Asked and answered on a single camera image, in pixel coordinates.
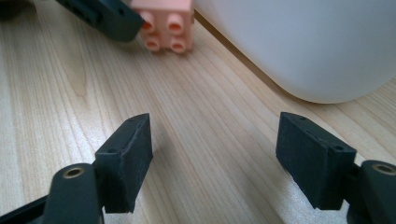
wood grain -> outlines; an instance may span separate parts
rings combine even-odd
[[[92,162],[129,117],[150,113],[154,160],[128,215],[106,223],[345,223],[312,209],[276,160],[279,113],[309,117],[367,159],[396,163],[396,79],[316,105],[250,69],[199,22],[185,55],[115,43],[54,1],[0,23],[0,215]]]

lego brick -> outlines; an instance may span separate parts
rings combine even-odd
[[[134,0],[130,6],[145,20],[140,35],[147,49],[192,49],[192,0]]]

white plastic object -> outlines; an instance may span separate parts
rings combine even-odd
[[[306,101],[353,100],[396,76],[395,0],[195,0],[195,7]]]

lego stud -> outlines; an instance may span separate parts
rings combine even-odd
[[[145,33],[148,33],[148,34],[154,32],[154,30],[155,30],[154,16],[147,11],[142,11],[140,13],[140,16],[145,21],[145,23],[142,26],[142,31]]]
[[[171,50],[176,53],[184,53],[186,51],[186,41],[183,37],[173,37],[171,39]]]
[[[149,36],[145,42],[146,48],[151,51],[157,51],[160,49],[160,38],[156,35]]]
[[[168,16],[168,21],[166,22],[166,27],[172,35],[181,35],[184,32],[184,21],[183,18],[172,13]]]

black plastic part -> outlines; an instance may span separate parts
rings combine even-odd
[[[127,119],[95,153],[105,177],[101,192],[107,213],[134,211],[134,201],[153,158],[149,114]]]
[[[358,179],[373,223],[396,223],[396,166],[365,161]]]
[[[361,186],[364,183],[360,181],[361,168],[354,165],[353,168],[344,175],[340,193],[344,199],[349,203],[347,212],[348,223],[373,223],[367,210],[366,202],[361,194]]]
[[[90,26],[117,41],[130,41],[144,21],[120,0],[57,0]]]
[[[5,214],[0,217],[0,224],[40,223],[39,221],[43,215],[46,200],[47,196],[44,196]]]
[[[341,208],[341,180],[354,165],[356,149],[311,120],[282,112],[276,156],[314,208]]]
[[[42,224],[104,223],[93,166],[73,164],[52,178]]]

